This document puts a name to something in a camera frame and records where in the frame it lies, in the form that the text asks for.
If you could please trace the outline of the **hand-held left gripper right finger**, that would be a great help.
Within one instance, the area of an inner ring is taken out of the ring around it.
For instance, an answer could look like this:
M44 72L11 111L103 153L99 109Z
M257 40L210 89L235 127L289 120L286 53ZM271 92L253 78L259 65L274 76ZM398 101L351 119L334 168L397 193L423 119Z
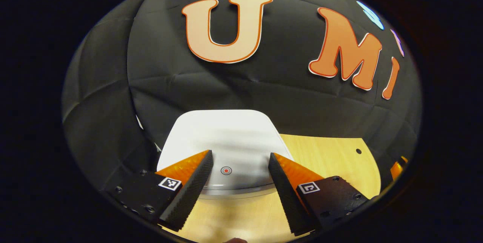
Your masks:
M274 152L270 154L268 170L295 236L329 231L369 201L342 177L320 176Z

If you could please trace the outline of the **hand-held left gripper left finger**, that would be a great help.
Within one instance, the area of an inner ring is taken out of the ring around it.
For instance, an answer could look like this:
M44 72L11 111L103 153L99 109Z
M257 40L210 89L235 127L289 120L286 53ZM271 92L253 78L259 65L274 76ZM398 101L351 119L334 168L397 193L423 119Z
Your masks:
M156 172L139 171L106 192L118 205L143 221L179 231L213 166L213 153L205 150Z

